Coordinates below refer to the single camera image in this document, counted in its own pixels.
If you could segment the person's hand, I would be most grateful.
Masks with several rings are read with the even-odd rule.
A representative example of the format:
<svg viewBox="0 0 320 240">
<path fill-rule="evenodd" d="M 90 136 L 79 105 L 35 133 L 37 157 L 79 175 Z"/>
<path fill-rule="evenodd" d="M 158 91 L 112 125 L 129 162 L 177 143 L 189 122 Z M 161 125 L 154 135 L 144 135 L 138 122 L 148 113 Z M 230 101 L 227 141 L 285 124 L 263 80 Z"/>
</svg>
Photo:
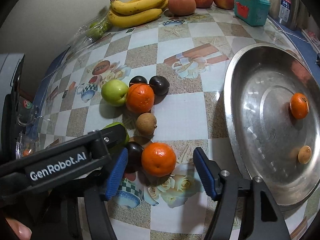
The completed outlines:
<svg viewBox="0 0 320 240">
<path fill-rule="evenodd" d="M 12 218 L 6 220 L 20 240 L 30 240 L 32 231 L 27 226 Z"/>
</svg>

